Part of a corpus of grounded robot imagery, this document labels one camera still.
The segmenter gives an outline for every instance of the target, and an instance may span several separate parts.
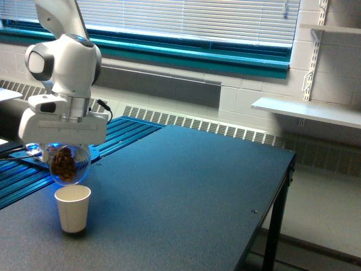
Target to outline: window sill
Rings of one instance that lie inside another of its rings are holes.
[[[0,28],[0,42],[33,44],[51,41],[54,36],[48,32]],[[286,79],[289,61],[265,56],[239,53],[229,55],[221,50],[205,50],[187,46],[155,46],[153,42],[125,42],[119,38],[90,35],[90,39],[105,56],[117,56],[129,61],[147,61],[167,65],[177,65],[207,72],[226,72],[271,78]]]

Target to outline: table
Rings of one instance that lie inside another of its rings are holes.
[[[294,153],[168,126],[102,158],[88,225],[60,230],[50,185],[0,211],[1,270],[238,270],[274,202],[272,270]]]

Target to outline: window frame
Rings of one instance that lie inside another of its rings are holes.
[[[38,23],[2,20],[0,42],[33,44],[54,40]],[[104,57],[172,65],[208,73],[223,72],[286,79],[292,48],[234,45],[88,29]]]

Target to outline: blue light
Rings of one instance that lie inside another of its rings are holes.
[[[27,151],[32,151],[32,150],[36,150],[37,148],[39,148],[39,144],[30,143],[30,144],[27,144],[25,147],[26,147]]]
[[[60,143],[49,143],[49,146],[57,148],[60,146]]]

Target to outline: white paper cup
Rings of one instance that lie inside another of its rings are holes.
[[[62,230],[77,233],[85,228],[90,193],[83,185],[65,186],[55,192]]]

